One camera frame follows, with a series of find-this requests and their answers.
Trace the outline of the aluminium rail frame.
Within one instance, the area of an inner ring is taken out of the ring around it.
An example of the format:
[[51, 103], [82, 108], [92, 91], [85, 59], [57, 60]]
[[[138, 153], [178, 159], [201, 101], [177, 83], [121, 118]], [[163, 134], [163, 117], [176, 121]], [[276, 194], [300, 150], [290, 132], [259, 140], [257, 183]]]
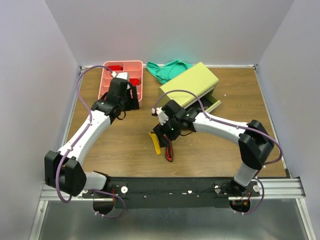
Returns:
[[189, 133], [208, 133], [228, 140], [239, 147], [242, 164], [233, 177], [114, 177], [105, 173], [83, 170], [84, 160], [99, 136], [115, 120], [123, 120], [127, 112], [138, 110], [143, 96], [142, 86], [130, 82], [130, 72], [111, 70], [108, 85], [99, 92], [98, 100], [87, 108], [88, 117], [73, 137], [57, 151], [44, 158], [45, 184], [56, 190], [63, 203], [82, 196], [92, 200], [97, 216], [111, 218], [111, 211], [126, 209], [189, 209], [230, 208], [239, 215], [257, 210], [253, 200], [302, 199], [305, 192], [296, 178], [263, 178], [258, 174], [270, 164], [268, 157], [280, 144], [257, 121], [237, 122], [211, 115], [201, 101], [201, 95], [187, 89], [193, 103], [180, 103], [169, 95], [176, 89], [165, 90], [151, 109], [158, 118], [153, 128], [154, 144], [170, 149], [172, 142]]

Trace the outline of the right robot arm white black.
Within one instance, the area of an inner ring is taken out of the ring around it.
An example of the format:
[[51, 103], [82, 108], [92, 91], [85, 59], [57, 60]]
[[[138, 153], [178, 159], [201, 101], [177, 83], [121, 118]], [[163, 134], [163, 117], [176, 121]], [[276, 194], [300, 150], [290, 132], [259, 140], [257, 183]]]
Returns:
[[152, 108], [151, 114], [159, 120], [153, 131], [161, 148], [168, 147], [183, 131], [211, 134], [238, 145], [242, 164], [227, 184], [229, 195], [241, 196], [247, 192], [248, 185], [263, 168], [275, 145], [257, 120], [249, 123], [231, 121], [201, 112], [196, 107], [185, 109], [174, 100]]

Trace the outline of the red item middle compartment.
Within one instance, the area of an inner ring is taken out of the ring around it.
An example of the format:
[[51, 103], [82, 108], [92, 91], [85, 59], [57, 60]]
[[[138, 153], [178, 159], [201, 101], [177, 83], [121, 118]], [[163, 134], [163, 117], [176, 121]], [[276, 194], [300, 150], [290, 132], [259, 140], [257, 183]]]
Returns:
[[133, 85], [133, 86], [139, 86], [140, 85], [140, 79], [139, 78], [130, 78], [129, 82]]

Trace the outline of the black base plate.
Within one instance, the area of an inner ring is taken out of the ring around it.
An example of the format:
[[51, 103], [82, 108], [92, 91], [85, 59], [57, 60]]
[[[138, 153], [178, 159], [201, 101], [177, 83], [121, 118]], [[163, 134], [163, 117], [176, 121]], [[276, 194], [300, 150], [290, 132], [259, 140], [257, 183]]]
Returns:
[[229, 208], [247, 211], [250, 200], [260, 196], [258, 183], [237, 186], [230, 177], [112, 177], [103, 193], [87, 190], [97, 209]]

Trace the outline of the red black utility knife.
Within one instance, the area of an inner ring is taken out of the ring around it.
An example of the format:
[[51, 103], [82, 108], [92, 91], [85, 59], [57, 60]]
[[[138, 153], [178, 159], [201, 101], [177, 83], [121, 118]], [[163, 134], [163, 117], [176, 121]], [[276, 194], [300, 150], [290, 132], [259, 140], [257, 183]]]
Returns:
[[168, 140], [168, 144], [165, 147], [165, 159], [168, 162], [173, 162], [174, 160], [174, 151], [171, 140]]

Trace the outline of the green cloth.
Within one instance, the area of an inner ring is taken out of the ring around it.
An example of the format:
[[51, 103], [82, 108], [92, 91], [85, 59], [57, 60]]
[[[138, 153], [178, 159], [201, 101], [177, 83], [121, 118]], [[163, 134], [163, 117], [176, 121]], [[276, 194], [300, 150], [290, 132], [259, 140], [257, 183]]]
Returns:
[[148, 62], [146, 64], [146, 69], [160, 84], [164, 85], [186, 70], [190, 69], [192, 66], [193, 64], [191, 63], [181, 60], [174, 60], [167, 62], [164, 66], [159, 66], [153, 62]]

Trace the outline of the yellow utility knife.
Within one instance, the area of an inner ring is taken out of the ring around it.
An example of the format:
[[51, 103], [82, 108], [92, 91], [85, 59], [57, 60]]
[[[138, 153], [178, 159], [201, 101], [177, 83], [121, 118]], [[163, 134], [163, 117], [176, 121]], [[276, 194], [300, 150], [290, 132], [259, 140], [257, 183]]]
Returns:
[[157, 137], [157, 135], [152, 131], [149, 133], [149, 136], [152, 140], [152, 143], [153, 143], [153, 146], [154, 146], [154, 149], [155, 149], [155, 152], [157, 155], [160, 155], [161, 154], [161, 148], [160, 148], [160, 143], [159, 143], [159, 139]]

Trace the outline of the pink compartment tray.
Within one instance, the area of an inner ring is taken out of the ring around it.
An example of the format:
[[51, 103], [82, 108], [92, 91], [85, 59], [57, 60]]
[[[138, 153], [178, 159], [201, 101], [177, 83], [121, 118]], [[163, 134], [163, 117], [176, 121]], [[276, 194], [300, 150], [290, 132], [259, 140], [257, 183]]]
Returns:
[[[116, 73], [127, 72], [129, 74], [129, 79], [136, 78], [140, 80], [140, 85], [135, 86], [139, 107], [141, 108], [143, 99], [143, 62], [140, 60], [106, 61], [103, 65], [106, 67], [111, 65], [121, 65], [123, 66], [123, 70], [115, 71]], [[109, 70], [102, 70], [98, 98], [101, 98], [104, 93], [109, 91], [112, 78], [113, 77]]]

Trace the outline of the red item back compartment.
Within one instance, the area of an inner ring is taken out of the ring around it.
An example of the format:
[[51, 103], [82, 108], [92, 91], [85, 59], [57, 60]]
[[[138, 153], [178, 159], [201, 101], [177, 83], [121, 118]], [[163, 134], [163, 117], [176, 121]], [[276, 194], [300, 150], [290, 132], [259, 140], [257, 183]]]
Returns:
[[109, 65], [108, 68], [112, 71], [122, 71], [123, 70], [122, 65]]

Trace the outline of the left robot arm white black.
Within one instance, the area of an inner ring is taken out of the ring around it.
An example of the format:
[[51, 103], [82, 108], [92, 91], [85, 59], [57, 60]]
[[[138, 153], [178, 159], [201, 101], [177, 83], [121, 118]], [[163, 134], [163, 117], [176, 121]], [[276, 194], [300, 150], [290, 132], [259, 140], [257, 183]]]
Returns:
[[118, 73], [108, 91], [92, 105], [87, 119], [73, 137], [58, 151], [44, 157], [45, 183], [71, 196], [83, 190], [93, 190], [99, 197], [110, 194], [108, 175], [84, 172], [84, 160], [99, 136], [114, 120], [123, 120], [126, 113], [139, 109], [137, 89], [130, 83], [127, 72]]

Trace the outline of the red item compartment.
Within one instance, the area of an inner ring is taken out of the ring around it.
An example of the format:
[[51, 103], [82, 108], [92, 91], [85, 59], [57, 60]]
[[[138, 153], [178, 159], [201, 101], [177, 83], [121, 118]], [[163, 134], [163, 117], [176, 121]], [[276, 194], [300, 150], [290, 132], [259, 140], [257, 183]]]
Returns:
[[139, 86], [140, 85], [140, 79], [139, 78], [130, 78], [129, 82], [133, 85], [133, 86]]
[[108, 68], [112, 71], [122, 71], [123, 70], [122, 65], [109, 65]]

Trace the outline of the olive green drawer cabinet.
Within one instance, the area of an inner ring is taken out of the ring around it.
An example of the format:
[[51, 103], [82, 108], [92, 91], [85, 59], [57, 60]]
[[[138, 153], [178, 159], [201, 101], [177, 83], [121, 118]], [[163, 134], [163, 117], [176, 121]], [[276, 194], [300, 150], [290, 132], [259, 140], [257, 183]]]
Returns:
[[[185, 72], [171, 79], [158, 88], [158, 97], [161, 98], [156, 104], [163, 107], [168, 101], [174, 100], [181, 107], [200, 109], [198, 97], [207, 113], [213, 111], [221, 101], [214, 97], [214, 89], [219, 79], [202, 63], [199, 62]], [[189, 91], [196, 95], [181, 92]]]

